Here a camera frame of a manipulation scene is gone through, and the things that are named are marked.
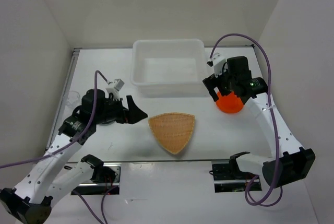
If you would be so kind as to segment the clear plastic cup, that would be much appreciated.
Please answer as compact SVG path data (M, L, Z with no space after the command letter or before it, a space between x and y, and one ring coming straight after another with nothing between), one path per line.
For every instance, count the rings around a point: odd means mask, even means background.
M72 111L80 105L81 96L77 91L69 91L63 96L63 100L65 103L65 111L72 113Z

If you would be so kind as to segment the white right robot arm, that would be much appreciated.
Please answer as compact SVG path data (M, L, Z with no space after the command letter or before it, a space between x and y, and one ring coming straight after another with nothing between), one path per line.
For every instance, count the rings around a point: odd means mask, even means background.
M262 176L275 188L306 178L315 153L310 148L305 149L294 137L269 94L265 80L252 77L247 57L218 55L210 58L207 65L214 73L202 82L213 100L232 93L240 98L260 126L271 151L271 157L252 155L248 151L232 155L230 176L239 179L249 172Z

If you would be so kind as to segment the black round plate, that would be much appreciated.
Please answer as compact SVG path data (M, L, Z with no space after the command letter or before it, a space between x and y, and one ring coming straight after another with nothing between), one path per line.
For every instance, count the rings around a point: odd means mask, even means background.
M103 123L99 123L100 126L108 126L110 124L112 124L114 121L106 121L106 122L103 122Z

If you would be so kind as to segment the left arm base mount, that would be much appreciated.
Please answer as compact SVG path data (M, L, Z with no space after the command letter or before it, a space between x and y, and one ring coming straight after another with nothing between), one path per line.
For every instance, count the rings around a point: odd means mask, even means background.
M120 175L121 164L110 163L104 164L107 167L107 174L100 175L95 181L87 180L79 184L72 192L78 192L81 195L118 195L120 193Z

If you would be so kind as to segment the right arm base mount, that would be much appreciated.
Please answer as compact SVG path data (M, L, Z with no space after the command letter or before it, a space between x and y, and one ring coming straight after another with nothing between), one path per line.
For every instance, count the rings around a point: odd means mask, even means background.
M216 193L244 192L250 180L255 176L247 172L234 175L227 160L212 161L211 165L209 174L213 177Z

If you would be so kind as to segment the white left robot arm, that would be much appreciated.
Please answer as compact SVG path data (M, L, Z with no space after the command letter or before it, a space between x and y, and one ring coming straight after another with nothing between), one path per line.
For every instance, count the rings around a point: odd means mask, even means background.
M1 204L21 223L44 223L52 208L81 183L113 183L115 171L93 155L86 155L62 176L68 160L96 132L97 125L116 122L136 124L147 114L127 96L127 107L112 93L90 89L71 116L66 118L43 159L14 188L1 190Z

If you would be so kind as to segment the translucent white plastic bin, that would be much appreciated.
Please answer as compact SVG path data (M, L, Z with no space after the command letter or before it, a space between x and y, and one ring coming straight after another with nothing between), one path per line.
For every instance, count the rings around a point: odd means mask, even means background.
M133 44L130 82L149 98L206 97L206 61L199 39L138 40Z

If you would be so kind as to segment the tan woven triangular plate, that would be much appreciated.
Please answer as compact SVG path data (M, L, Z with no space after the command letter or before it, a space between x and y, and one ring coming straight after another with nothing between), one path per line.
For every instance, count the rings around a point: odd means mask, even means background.
M148 120L151 132L167 152L179 154L191 140L195 128L195 116L186 113L164 113Z

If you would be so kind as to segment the orange plastic plate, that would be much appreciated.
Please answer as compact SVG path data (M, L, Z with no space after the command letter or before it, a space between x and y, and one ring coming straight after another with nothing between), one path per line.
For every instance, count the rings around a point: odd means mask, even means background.
M217 95L219 99L216 101L216 106L223 113L239 113L244 107L241 99L237 97L234 92L231 92L229 95L226 96L223 96L220 92L218 92Z

